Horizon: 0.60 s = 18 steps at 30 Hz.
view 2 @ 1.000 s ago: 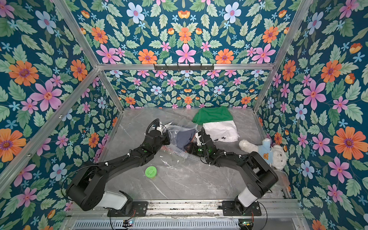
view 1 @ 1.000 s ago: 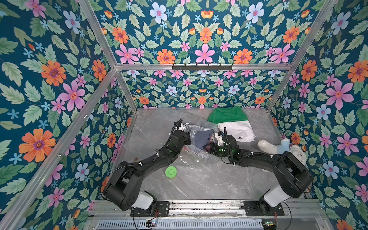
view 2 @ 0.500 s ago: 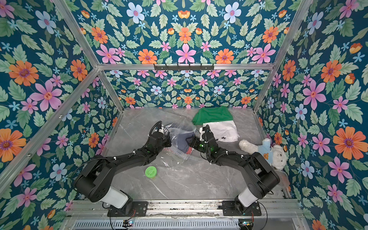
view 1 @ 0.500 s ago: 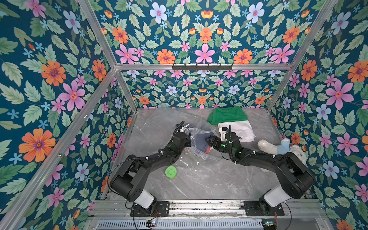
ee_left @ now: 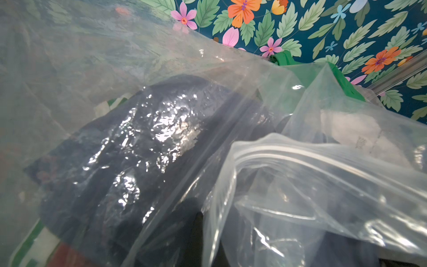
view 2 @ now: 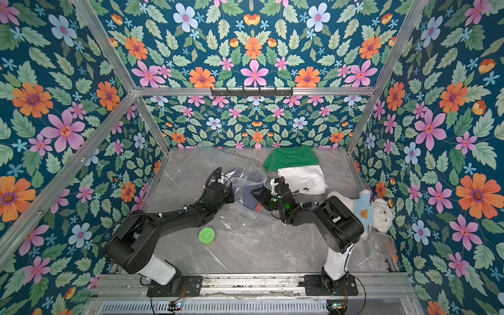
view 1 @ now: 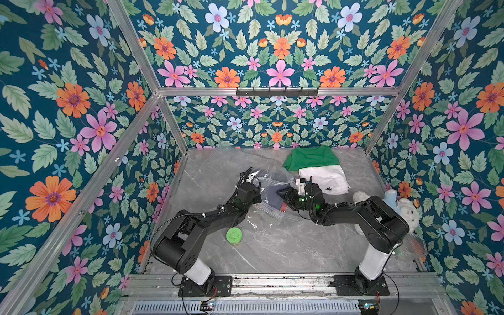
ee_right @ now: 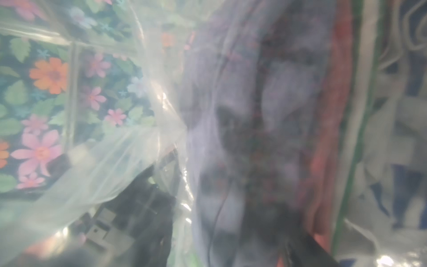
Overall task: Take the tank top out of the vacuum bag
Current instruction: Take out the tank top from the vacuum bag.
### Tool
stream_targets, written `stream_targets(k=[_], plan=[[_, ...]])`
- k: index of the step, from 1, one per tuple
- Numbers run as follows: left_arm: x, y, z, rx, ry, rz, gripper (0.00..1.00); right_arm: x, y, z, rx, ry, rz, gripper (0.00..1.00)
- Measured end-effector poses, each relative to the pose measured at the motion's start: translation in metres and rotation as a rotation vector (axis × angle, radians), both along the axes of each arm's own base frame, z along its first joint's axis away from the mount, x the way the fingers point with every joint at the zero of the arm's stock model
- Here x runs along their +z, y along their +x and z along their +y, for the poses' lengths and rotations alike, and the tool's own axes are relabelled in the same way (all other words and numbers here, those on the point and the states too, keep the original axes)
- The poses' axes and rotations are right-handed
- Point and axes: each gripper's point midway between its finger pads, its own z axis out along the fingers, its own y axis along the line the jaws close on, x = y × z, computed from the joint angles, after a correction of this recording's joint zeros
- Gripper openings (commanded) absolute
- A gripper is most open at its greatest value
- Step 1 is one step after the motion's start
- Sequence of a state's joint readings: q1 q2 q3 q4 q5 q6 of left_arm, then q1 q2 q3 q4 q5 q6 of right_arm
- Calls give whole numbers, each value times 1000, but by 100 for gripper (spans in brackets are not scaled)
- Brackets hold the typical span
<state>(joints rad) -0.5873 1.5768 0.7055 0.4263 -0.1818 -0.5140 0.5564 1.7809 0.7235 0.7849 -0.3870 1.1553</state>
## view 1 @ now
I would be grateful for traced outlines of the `navy blue garment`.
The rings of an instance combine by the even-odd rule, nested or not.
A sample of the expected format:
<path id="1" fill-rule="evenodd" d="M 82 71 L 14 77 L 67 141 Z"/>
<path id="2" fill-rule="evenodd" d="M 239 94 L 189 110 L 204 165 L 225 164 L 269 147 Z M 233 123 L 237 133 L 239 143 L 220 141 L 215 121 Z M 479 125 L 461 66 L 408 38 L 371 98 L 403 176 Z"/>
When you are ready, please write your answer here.
<path id="1" fill-rule="evenodd" d="M 290 185 L 275 185 L 275 186 L 267 186 L 263 190 L 262 200 L 273 210 L 277 210 L 280 212 L 285 212 L 287 209 L 287 205 L 283 201 L 282 197 L 277 194 L 279 190 L 287 190 Z"/>

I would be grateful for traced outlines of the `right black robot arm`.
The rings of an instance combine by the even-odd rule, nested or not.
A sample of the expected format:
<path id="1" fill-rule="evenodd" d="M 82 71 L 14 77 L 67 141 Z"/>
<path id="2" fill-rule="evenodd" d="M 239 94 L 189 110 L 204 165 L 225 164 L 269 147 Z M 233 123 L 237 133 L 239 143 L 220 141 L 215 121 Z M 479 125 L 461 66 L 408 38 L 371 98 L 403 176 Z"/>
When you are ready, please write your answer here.
<path id="1" fill-rule="evenodd" d="M 400 247 L 410 232 L 408 223 L 378 196 L 356 203 L 329 204 L 313 180 L 303 181 L 304 192 L 284 188 L 276 194 L 294 211 L 307 211 L 309 219 L 324 227 L 356 224 L 368 241 L 362 262 L 356 268 L 356 282 L 371 284 L 383 275 L 392 252 Z"/>

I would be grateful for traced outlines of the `bag of clothes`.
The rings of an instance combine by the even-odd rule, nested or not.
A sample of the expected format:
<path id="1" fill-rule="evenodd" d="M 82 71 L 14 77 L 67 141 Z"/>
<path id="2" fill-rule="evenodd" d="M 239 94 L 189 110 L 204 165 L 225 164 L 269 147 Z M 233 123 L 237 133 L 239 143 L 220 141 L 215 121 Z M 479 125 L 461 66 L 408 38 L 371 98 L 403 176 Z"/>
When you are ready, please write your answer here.
<path id="1" fill-rule="evenodd" d="M 253 182 L 257 184 L 257 180 L 261 182 L 261 197 L 263 196 L 263 190 L 267 186 L 275 186 L 275 185 L 290 185 L 292 188 L 296 188 L 296 178 L 286 171 L 283 167 L 278 167 L 278 166 L 269 166 L 269 167 L 252 167 L 253 168 L 253 175 L 255 178 L 253 179 Z M 271 217 L 275 219 L 282 219 L 288 209 L 285 212 L 280 212 L 277 210 L 271 209 L 269 206 L 266 205 L 265 202 L 262 202 L 260 204 L 255 204 L 253 205 L 254 208 L 256 208 L 258 211 L 262 211 L 266 213 L 267 215 L 270 215 Z"/>

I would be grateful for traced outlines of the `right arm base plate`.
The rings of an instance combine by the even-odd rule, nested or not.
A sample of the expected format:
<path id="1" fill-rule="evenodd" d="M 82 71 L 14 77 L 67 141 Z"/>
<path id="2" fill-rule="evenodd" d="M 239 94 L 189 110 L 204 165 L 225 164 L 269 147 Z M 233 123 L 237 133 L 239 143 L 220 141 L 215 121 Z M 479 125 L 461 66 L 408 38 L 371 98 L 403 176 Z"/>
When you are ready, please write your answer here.
<path id="1" fill-rule="evenodd" d="M 338 296 L 389 296 L 390 290 L 384 275 L 369 281 L 363 276 L 339 274 L 333 277 L 329 287 L 334 287 Z"/>

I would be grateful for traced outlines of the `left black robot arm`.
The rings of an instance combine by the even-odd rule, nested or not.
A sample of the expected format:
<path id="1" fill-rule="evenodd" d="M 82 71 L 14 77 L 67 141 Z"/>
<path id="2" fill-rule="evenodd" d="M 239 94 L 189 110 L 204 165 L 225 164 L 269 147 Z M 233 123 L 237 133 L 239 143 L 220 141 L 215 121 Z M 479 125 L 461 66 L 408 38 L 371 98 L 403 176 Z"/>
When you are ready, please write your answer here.
<path id="1" fill-rule="evenodd" d="M 176 270 L 202 290 L 209 291 L 215 272 L 199 257 L 208 235 L 238 226 L 250 208 L 262 202 L 261 184 L 252 180 L 253 169 L 240 174 L 236 189 L 223 205 L 207 213 L 179 211 L 159 228 L 156 241 L 150 246 L 152 256 Z"/>

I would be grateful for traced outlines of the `white garment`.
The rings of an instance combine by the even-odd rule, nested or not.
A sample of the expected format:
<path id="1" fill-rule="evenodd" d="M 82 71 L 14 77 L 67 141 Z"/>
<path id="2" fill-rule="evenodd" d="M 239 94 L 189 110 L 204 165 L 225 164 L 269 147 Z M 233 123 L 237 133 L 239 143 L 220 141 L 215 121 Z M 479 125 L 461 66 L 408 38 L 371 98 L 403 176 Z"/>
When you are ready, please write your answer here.
<path id="1" fill-rule="evenodd" d="M 340 165 L 307 167 L 298 170 L 300 178 L 312 179 L 324 194 L 344 195 L 349 192 L 350 185 L 343 168 Z"/>

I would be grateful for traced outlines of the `green tank top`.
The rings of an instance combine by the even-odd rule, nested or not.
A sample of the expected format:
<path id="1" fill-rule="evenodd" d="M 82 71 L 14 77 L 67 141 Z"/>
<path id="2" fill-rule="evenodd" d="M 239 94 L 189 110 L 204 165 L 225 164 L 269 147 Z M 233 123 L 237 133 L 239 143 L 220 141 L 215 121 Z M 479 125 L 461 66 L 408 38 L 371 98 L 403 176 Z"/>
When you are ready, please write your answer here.
<path id="1" fill-rule="evenodd" d="M 286 158 L 283 167 L 287 171 L 298 171 L 310 167 L 326 167 L 339 165 L 338 157 L 328 146 L 294 148 Z"/>

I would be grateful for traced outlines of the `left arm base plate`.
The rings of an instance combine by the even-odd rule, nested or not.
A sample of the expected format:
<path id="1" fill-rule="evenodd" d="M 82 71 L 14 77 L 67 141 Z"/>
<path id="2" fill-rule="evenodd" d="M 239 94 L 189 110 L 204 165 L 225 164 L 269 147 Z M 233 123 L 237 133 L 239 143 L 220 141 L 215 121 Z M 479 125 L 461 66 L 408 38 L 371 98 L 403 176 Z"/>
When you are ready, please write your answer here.
<path id="1" fill-rule="evenodd" d="M 179 297 L 229 297 L 233 285 L 233 277 L 216 276 L 212 274 L 207 282 L 198 285 L 188 277 L 182 277 L 179 287 Z"/>

